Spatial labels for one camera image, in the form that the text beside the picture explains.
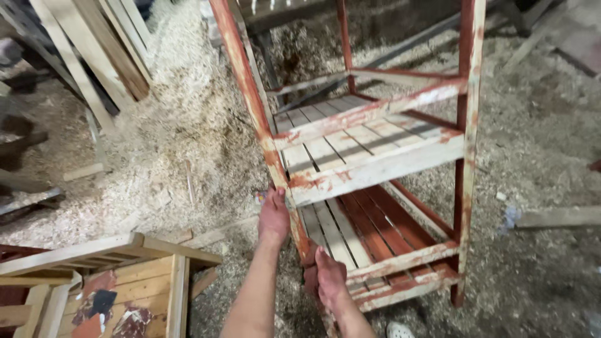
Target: wooden frame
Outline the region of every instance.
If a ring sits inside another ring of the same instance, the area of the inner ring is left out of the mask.
[[[217,255],[147,238],[140,233],[39,251],[42,252],[0,263],[0,284],[34,285],[25,305],[0,307],[0,322],[19,326],[15,332],[17,338],[33,337],[36,328],[39,338],[70,336],[76,328],[72,319],[84,301],[77,297],[82,292],[82,276],[75,270],[87,265],[94,268],[85,270],[88,271],[86,281],[100,273],[106,274],[102,271],[114,270],[111,274],[115,276],[118,297],[112,311],[116,317],[104,323],[107,329],[112,330],[126,304],[132,304],[148,307],[154,314],[148,325],[148,329],[155,332],[153,337],[157,334],[168,338],[186,337],[191,265],[221,263]],[[65,277],[50,277],[57,274]]]
[[[345,70],[267,93],[278,96],[324,83],[331,87],[346,78],[348,96],[299,109],[286,105],[277,113],[266,111],[263,84],[258,72],[251,71],[254,55],[251,49],[243,48],[249,43],[245,26],[236,25],[234,20],[233,13],[239,12],[237,4],[228,0],[210,3],[272,179],[286,190],[292,237],[301,259],[308,253],[307,237],[326,246],[332,256],[347,265],[349,291],[362,311],[448,286],[453,304],[461,306],[486,0],[462,0],[461,14],[443,20],[410,42],[404,41],[392,54],[377,58],[366,68],[353,67],[346,7],[344,0],[337,0]],[[458,73],[372,69],[459,20]],[[376,99],[357,92],[356,76],[418,88],[410,95]],[[457,123],[412,110],[454,97]],[[456,191],[451,228],[394,179],[452,161],[456,162]],[[389,185],[443,242],[423,230],[378,186],[381,183]],[[331,316],[322,313],[322,318],[328,335],[336,335]]]

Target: wooden leg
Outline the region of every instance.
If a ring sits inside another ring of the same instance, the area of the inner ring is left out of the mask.
[[[469,227],[472,215],[472,193],[476,157],[480,67],[484,39],[486,0],[462,0],[459,40],[459,75],[467,77],[468,90],[457,99],[457,127],[465,133],[464,155],[455,166],[454,240],[460,243],[459,256],[453,265],[460,280],[451,288],[451,302],[463,305],[465,297],[466,261],[469,249]]]

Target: wooden stick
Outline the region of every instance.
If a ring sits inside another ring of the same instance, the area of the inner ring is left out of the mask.
[[[601,206],[528,210],[516,220],[518,229],[574,226],[601,226]]]
[[[217,270],[215,267],[209,268],[203,272],[203,276],[194,283],[192,290],[190,291],[190,300],[196,299],[198,295],[204,291],[211,283],[217,279]]]
[[[188,193],[190,194],[190,203],[196,204],[196,198],[194,197],[194,185],[192,184],[192,170],[190,168],[190,161],[186,160],[186,177],[188,179]]]

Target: floor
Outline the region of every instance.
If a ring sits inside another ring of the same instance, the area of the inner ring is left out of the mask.
[[[438,20],[456,9],[435,2],[352,5],[355,62],[385,52],[403,34],[426,26],[427,18]],[[111,173],[62,182],[63,172],[90,164],[94,152],[83,106],[58,81],[14,98],[11,107],[50,132],[48,142],[24,156],[21,173],[59,185],[67,198],[58,210],[3,218],[3,243],[55,248],[130,230],[156,236],[188,227],[197,235],[257,212],[254,192],[267,186],[267,170],[242,100],[232,95],[238,91],[228,60],[206,39],[197,5],[155,2],[147,60],[155,84],[147,100],[117,119],[120,136],[106,138]],[[399,19],[420,6],[426,8],[423,15]],[[391,22],[402,29],[386,24]],[[281,83],[342,68],[335,25],[335,15],[324,13],[274,30],[272,53]],[[382,39],[370,38],[376,34]],[[446,32],[388,66],[452,69],[456,39],[455,32]],[[379,336],[396,320],[416,337],[580,338],[589,335],[589,318],[601,313],[599,229],[517,232],[502,226],[508,206],[586,206],[601,200],[601,174],[587,169],[601,158],[601,84],[553,53],[545,39],[513,73],[500,73],[522,42],[510,28],[485,35],[466,304],[452,308],[448,292],[441,291],[376,310],[367,318]],[[359,87],[373,96],[398,90],[375,82]],[[454,102],[426,111],[452,119]],[[195,204],[188,200],[185,159],[192,162]],[[448,221],[453,177],[453,167],[443,165],[401,182]],[[192,337],[218,336],[255,238],[252,227],[231,229],[227,239],[205,248],[221,254],[224,264],[217,268],[218,281],[192,302]],[[324,335],[301,275],[291,245],[282,251],[278,274],[278,337]]]

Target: scrap wood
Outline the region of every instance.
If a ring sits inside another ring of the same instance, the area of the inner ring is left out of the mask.
[[[196,297],[198,297],[198,295],[207,287],[209,287],[209,285],[211,285],[211,283],[213,283],[216,279],[217,270],[215,270],[215,267],[203,271],[203,275],[192,286],[192,290],[190,291],[190,300],[194,300]]]
[[[547,14],[539,23],[538,27],[532,33],[532,35],[522,43],[520,48],[516,50],[513,56],[507,61],[503,69],[502,73],[511,73],[513,69],[524,59],[530,52],[534,49],[536,44],[549,33],[549,31],[557,25],[557,23],[561,20],[564,11],[565,4],[561,4],[558,8],[556,8],[552,13]]]
[[[527,210],[516,220],[518,229],[566,226],[601,226],[601,206]]]
[[[79,179],[81,177],[97,174],[101,171],[104,171],[105,165],[102,163],[94,163],[93,165],[88,165],[87,167],[75,169],[73,171],[69,171],[63,174],[63,179],[65,181]]]
[[[227,232],[230,229],[238,228],[238,227],[243,228],[243,227],[256,226],[258,220],[259,220],[259,216],[256,215],[256,216],[247,218],[245,220],[241,220],[241,221],[220,227],[218,229],[215,229],[215,230],[212,230],[209,232],[205,232],[200,236],[194,237],[194,238],[190,239],[189,241],[185,241],[180,244],[185,245],[190,248],[203,248],[209,244],[212,244],[212,243],[215,243],[217,241],[224,239],[225,235],[227,234]]]

